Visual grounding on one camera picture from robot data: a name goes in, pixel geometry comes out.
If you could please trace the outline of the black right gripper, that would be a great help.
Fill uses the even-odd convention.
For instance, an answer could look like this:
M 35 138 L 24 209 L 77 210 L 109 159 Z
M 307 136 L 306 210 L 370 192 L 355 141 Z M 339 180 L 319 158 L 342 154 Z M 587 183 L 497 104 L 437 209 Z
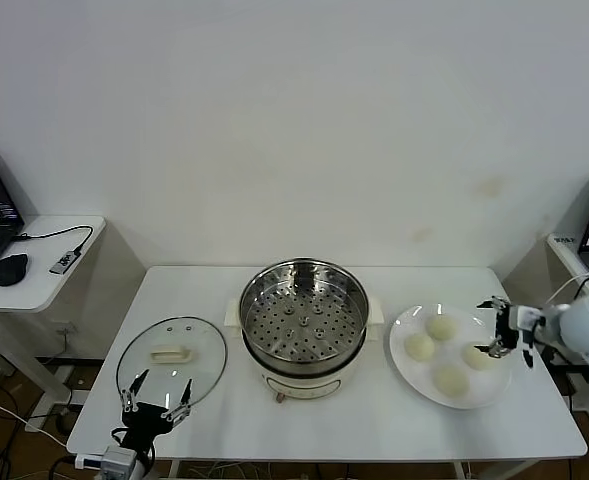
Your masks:
M 492 296 L 481 301 L 477 309 L 493 309 L 497 312 L 495 322 L 495 339 L 488 345 L 475 345 L 474 348 L 491 358 L 504 358 L 518 345 L 518 328 L 510 324 L 511 306 L 500 297 Z

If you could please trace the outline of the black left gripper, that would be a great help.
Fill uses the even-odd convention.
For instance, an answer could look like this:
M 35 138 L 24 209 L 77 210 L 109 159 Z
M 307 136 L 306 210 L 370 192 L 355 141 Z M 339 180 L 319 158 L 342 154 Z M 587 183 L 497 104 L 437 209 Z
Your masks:
M 127 388 L 119 390 L 123 410 L 121 421 L 126 428 L 120 445 L 134 451 L 150 451 L 157 436 L 169 433 L 172 423 L 182 422 L 191 413 L 192 378 L 188 380 L 178 405 L 172 409 L 145 402 L 137 404 L 136 396 L 148 373 L 149 370 L 145 369 L 136 374 Z

